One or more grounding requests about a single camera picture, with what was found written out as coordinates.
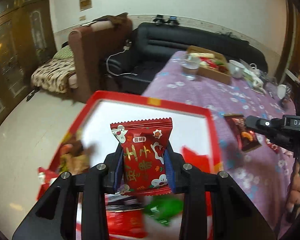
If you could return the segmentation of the person right hand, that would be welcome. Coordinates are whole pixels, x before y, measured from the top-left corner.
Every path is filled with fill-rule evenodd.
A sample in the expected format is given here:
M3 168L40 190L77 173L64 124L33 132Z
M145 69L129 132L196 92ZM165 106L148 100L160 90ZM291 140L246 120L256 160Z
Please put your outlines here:
M293 211L295 205L300 205L300 163L295 162L294 171L288 187L289 195L287 198L286 210L288 213Z

